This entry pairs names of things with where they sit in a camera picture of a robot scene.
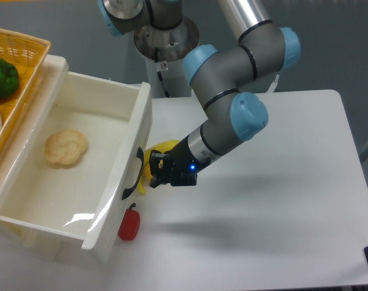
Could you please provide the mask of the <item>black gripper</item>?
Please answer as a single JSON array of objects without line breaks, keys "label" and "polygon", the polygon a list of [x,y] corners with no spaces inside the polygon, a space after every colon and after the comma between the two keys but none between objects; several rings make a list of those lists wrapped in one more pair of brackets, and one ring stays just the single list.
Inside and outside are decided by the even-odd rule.
[{"label": "black gripper", "polygon": [[170,184],[174,187],[195,186],[198,173],[209,166],[211,158],[196,158],[190,151],[188,141],[180,141],[169,152],[151,150],[149,158],[150,171],[152,173],[164,173],[153,175],[149,186],[153,189],[160,185]]}]

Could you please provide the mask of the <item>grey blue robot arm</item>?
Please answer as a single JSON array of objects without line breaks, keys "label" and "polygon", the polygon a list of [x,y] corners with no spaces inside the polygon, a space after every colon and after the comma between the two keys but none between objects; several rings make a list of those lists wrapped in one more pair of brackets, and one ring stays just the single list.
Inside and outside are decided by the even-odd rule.
[{"label": "grey blue robot arm", "polygon": [[267,125],[268,112],[242,86],[299,61],[297,34],[277,27],[261,1],[220,1],[219,6],[237,39],[226,52],[200,44],[181,1],[98,2],[111,34],[133,32],[136,49],[150,61],[151,85],[166,97],[193,92],[207,116],[171,149],[151,149],[145,170],[153,188],[194,186],[200,171],[252,139]]}]

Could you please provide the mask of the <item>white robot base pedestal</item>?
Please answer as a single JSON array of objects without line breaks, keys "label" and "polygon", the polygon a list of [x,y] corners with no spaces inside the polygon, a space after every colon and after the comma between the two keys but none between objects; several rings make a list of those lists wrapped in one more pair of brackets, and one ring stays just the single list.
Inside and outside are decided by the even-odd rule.
[{"label": "white robot base pedestal", "polygon": [[138,53],[144,58],[152,98],[177,98],[192,95],[182,61],[199,44],[196,24],[184,16],[171,30],[147,25],[134,32]]}]

